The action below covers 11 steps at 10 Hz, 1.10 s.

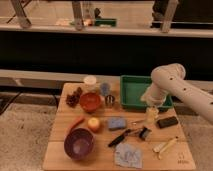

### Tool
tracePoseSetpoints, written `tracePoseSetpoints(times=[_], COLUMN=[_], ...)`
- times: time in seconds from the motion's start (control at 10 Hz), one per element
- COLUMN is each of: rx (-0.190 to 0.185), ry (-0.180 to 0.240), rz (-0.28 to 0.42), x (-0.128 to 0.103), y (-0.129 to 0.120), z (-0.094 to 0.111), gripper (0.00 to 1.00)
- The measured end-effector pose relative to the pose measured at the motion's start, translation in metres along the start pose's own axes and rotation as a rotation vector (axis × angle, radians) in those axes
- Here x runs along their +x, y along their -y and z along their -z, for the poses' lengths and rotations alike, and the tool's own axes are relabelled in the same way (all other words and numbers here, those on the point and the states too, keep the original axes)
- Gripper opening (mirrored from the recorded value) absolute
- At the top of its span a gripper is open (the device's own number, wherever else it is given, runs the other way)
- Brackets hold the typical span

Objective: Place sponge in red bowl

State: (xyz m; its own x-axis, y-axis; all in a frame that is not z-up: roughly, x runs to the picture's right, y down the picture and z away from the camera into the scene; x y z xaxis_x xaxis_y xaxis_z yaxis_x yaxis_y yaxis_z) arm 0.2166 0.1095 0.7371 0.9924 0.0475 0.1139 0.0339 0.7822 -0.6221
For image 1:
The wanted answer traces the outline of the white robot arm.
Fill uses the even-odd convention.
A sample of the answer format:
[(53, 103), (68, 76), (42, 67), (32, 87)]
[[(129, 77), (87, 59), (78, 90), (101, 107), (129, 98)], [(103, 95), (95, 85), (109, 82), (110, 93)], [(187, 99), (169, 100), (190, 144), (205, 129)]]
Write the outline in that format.
[(150, 107), (160, 107), (171, 94), (213, 124), (213, 95), (188, 83), (185, 75), (184, 66), (178, 63), (156, 67), (151, 72), (152, 83), (141, 100)]

